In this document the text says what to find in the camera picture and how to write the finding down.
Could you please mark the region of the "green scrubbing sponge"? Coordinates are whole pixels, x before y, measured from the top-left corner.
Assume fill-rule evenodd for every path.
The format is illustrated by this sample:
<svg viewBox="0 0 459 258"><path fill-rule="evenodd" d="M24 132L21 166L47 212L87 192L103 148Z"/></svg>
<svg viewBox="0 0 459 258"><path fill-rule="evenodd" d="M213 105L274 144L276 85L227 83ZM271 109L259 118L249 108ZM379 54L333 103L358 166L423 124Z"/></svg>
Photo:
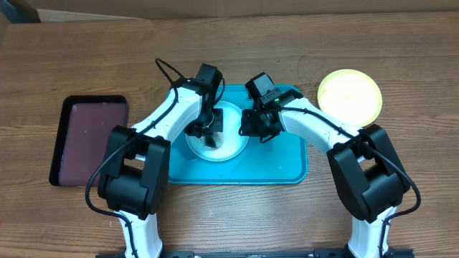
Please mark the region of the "green scrubbing sponge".
<svg viewBox="0 0 459 258"><path fill-rule="evenodd" d="M218 133L212 133L204 136L204 145L208 148L220 147L220 136Z"/></svg>

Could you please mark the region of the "light blue plate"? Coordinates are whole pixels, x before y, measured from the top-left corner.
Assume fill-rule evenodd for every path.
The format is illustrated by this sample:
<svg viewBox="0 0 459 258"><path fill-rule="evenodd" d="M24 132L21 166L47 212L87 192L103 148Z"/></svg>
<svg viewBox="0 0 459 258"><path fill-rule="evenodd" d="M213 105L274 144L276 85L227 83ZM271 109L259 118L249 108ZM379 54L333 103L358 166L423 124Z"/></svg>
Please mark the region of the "light blue plate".
<svg viewBox="0 0 459 258"><path fill-rule="evenodd" d="M208 148L204 145L204 136L196 138L186 136L191 150L207 161L226 161L237 156L247 145L248 137L238 134L241 125L242 110L236 105L221 101L217 108L223 110L223 132L220 136L220 147Z"/></svg>

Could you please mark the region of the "yellow plate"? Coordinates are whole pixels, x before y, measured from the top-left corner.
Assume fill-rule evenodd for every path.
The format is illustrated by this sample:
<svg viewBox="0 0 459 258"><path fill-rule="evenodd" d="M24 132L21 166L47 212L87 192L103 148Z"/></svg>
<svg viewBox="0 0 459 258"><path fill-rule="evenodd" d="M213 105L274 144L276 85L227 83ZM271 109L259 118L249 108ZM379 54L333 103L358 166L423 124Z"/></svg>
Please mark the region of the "yellow plate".
<svg viewBox="0 0 459 258"><path fill-rule="evenodd" d="M336 70L324 77L318 87L320 109L350 125L373 123L382 110L382 94L377 83L363 72Z"/></svg>

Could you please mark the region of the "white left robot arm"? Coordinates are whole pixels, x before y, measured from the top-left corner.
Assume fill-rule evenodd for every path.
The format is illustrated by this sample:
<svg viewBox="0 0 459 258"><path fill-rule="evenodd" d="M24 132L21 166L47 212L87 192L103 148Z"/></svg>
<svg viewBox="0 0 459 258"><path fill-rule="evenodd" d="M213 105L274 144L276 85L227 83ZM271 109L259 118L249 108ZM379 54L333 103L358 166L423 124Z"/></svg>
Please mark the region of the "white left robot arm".
<svg viewBox="0 0 459 258"><path fill-rule="evenodd" d="M172 82L164 102L131 128L116 126L108 136L103 162L92 175L108 209L87 205L119 219L126 249L122 257L160 257L157 212L169 183L171 144L186 131L193 136L222 131L222 111L215 104L225 88L213 79L184 78Z"/></svg>

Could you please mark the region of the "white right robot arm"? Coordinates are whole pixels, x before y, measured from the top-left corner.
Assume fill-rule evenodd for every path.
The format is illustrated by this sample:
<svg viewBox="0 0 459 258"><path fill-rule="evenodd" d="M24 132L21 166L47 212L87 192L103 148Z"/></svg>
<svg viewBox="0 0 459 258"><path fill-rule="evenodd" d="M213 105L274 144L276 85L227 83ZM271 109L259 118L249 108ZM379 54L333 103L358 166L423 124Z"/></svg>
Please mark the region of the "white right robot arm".
<svg viewBox="0 0 459 258"><path fill-rule="evenodd" d="M352 216L347 249L353 257L383 257L388 226L412 188L385 130L347 125L321 112L295 90L249 90L240 135L261 143L281 132L297 135L325 153L337 194Z"/></svg>

